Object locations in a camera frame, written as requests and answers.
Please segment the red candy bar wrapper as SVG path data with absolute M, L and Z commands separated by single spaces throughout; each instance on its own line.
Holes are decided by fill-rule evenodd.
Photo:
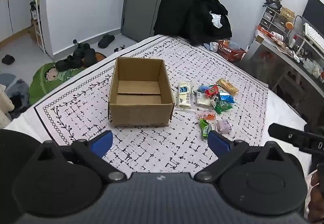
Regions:
M 218 86 L 213 85 L 212 87 L 209 87 L 205 90 L 205 94 L 207 97 L 212 97 L 214 95 L 217 95 L 219 93 Z

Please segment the blue snack packet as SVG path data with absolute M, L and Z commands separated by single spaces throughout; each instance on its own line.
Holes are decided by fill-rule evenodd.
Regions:
M 220 91 L 219 95 L 220 95 L 220 100 L 225 101 L 227 103 L 235 103 L 234 97 L 230 93 L 225 91 Z

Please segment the purple small snack pack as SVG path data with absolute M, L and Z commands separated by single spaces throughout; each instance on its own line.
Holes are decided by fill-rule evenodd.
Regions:
M 217 131 L 221 134 L 229 134 L 232 131 L 228 120 L 218 120 L 216 123 Z

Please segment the green small candy pack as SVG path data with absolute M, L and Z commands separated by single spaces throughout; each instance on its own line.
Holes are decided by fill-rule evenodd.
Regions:
M 212 131 L 211 124 L 202 118 L 199 118 L 199 127 L 201 129 L 202 138 L 207 138 L 210 131 Z

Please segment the orange biscuit snack pack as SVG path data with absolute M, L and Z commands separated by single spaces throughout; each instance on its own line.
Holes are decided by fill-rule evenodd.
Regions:
M 239 90 L 234 85 L 232 85 L 229 81 L 227 81 L 224 78 L 220 78 L 217 81 L 217 84 L 232 96 L 235 96 L 239 92 Z

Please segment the cream long snack pack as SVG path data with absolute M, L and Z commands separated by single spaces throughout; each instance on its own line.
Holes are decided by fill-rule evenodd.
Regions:
M 178 84 L 178 96 L 177 104 L 183 108 L 191 107 L 191 83 L 190 82 L 179 82 Z

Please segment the brown cardboard box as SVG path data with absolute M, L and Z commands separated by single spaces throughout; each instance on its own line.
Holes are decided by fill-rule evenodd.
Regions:
M 174 107 L 173 91 L 162 59 L 116 59 L 108 98 L 113 125 L 167 126 Z

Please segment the green cartoon floor mat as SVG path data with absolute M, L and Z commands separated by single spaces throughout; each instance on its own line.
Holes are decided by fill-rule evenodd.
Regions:
M 55 68 L 55 63 L 46 63 L 33 76 L 32 83 L 29 87 L 29 104 L 35 104 L 55 88 L 69 81 L 85 69 L 85 67 L 81 67 L 80 69 L 59 72 Z

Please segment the red plastic basket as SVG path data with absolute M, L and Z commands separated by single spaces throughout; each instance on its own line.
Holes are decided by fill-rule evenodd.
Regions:
M 246 54 L 246 51 L 242 48 L 232 49 L 230 48 L 229 42 L 224 40 L 219 40 L 218 42 L 217 53 L 226 59 L 229 62 L 239 62 L 242 60 L 243 56 Z

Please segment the black slipper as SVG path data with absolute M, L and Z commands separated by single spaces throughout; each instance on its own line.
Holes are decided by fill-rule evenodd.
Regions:
M 106 34 L 102 37 L 102 39 L 98 42 L 98 47 L 100 49 L 107 48 L 113 41 L 115 40 L 114 35 Z

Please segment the white desk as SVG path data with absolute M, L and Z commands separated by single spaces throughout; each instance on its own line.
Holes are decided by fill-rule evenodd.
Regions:
M 246 52 L 245 56 L 243 57 L 240 65 L 242 67 L 246 67 L 249 63 L 250 59 L 258 52 L 260 46 L 264 46 L 270 52 L 273 52 L 278 57 L 280 57 L 284 62 L 290 65 L 293 69 L 295 69 L 303 78 L 305 78 L 308 83 L 323 97 L 323 85 L 319 85 L 312 78 L 311 73 L 309 73 L 301 63 L 297 63 L 294 59 L 288 56 L 288 54 L 283 53 L 280 50 L 280 47 L 277 46 L 268 35 L 262 32 L 263 28 L 259 28 L 257 26 L 255 31 L 255 38 L 252 43 L 249 45 L 248 51 Z

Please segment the black sock on floor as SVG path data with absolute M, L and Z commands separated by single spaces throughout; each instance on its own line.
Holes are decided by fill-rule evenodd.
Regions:
M 6 55 L 2 59 L 2 63 L 5 65 L 11 65 L 15 62 L 15 58 L 11 55 Z

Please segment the computer monitor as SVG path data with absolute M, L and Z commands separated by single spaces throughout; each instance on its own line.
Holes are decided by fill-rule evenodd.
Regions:
M 320 0 L 308 0 L 302 18 L 304 23 L 310 24 L 315 30 L 323 34 L 324 4 Z

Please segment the grey drawer organizer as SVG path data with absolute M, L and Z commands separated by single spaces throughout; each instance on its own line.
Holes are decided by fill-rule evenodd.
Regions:
M 289 32 L 286 27 L 287 19 L 270 7 L 264 9 L 259 25 L 268 32 L 275 32 L 286 38 Z

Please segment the black coat on chair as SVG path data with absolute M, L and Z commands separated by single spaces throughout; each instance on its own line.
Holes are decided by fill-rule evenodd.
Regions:
M 218 0 L 161 0 L 153 30 L 193 46 L 232 38 L 228 10 Z

